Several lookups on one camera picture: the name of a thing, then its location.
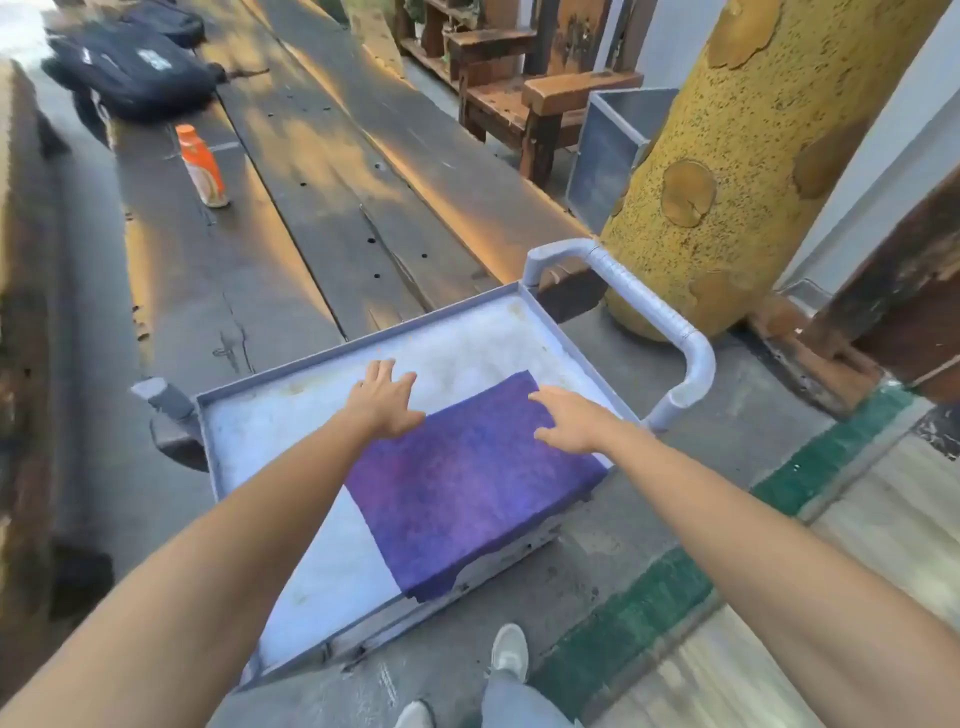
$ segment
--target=gray box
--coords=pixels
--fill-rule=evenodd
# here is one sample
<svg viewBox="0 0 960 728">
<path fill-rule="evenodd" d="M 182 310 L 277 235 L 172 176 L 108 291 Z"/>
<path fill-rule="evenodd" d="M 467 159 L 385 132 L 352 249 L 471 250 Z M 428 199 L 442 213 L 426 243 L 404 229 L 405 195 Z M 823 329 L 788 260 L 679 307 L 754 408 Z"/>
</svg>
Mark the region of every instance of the gray box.
<svg viewBox="0 0 960 728">
<path fill-rule="evenodd" d="M 644 160 L 677 95 L 676 88 L 592 91 L 577 156 L 566 185 L 566 204 L 599 234 L 630 176 Z"/>
</svg>

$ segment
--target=concrete floor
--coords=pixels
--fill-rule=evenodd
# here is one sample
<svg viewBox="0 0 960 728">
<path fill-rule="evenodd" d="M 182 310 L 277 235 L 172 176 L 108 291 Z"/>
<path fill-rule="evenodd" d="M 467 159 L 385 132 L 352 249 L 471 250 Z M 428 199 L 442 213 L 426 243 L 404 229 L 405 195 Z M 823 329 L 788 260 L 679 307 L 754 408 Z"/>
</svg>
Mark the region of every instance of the concrete floor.
<svg viewBox="0 0 960 728">
<path fill-rule="evenodd" d="M 66 94 L 34 76 L 41 106 L 72 148 L 56 163 L 69 233 L 55 311 L 58 473 L 65 493 L 60 527 L 108 552 L 122 576 L 213 499 L 205 475 L 153 448 L 150 412 L 127 391 L 139 378 L 139 362 L 112 155 L 80 126 Z M 423 86 L 432 87 L 431 98 L 450 108 L 452 94 L 439 84 Z M 511 160 L 496 145 L 488 146 Z M 558 159 L 550 187 L 554 195 L 563 188 L 564 165 L 564 158 Z M 637 412 L 647 410 L 683 375 L 678 353 L 627 338 L 602 310 L 564 328 Z M 713 391 L 668 439 L 749 487 L 831 420 L 790 395 L 732 337 L 720 338 L 716 347 Z M 675 544 L 623 476 L 615 474 L 569 520 L 555 544 L 351 672 L 304 672 L 229 696 L 211 724 L 389 726 L 407 701 L 425 697 L 440 725 L 458 725 L 479 706 L 490 643 L 500 624 L 515 620 L 527 629 L 536 665 L 562 635 Z"/>
</svg>

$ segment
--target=purple cloth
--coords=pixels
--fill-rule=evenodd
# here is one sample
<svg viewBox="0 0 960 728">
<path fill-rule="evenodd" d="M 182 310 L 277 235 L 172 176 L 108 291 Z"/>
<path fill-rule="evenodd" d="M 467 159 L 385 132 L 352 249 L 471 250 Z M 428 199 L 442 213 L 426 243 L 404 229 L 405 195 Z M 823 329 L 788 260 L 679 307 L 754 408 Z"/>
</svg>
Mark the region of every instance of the purple cloth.
<svg viewBox="0 0 960 728">
<path fill-rule="evenodd" d="M 460 570 L 584 497 L 607 469 L 534 440 L 552 426 L 527 395 L 529 372 L 379 440 L 347 477 L 397 585 L 419 601 L 453 588 Z"/>
</svg>

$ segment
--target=gray handle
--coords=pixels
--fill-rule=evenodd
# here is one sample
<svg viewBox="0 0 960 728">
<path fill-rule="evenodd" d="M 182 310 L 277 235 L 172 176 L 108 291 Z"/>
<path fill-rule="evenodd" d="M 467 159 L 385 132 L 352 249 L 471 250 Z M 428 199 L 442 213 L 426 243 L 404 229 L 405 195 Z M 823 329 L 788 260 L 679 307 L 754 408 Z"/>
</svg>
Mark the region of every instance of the gray handle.
<svg viewBox="0 0 960 728">
<path fill-rule="evenodd" d="M 540 276 L 553 263 L 566 257 L 579 257 L 610 287 L 619 293 L 637 313 L 649 321 L 686 357 L 684 381 L 667 392 L 650 410 L 642 423 L 652 432 L 665 432 L 673 419 L 704 398 L 713 384 L 716 359 L 713 347 L 700 331 L 591 238 L 572 238 L 541 245 L 527 254 L 523 266 L 523 285 L 537 288 Z"/>
</svg>

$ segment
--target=orange cap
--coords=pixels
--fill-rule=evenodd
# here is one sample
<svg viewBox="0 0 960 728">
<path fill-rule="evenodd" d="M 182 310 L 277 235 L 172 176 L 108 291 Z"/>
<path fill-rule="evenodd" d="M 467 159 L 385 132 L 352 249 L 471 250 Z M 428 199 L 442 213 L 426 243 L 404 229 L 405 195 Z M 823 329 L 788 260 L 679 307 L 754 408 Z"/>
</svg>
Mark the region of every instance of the orange cap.
<svg viewBox="0 0 960 728">
<path fill-rule="evenodd" d="M 177 137 L 195 137 L 197 135 L 197 130 L 193 128 L 192 124 L 178 124 L 177 125 Z"/>
</svg>

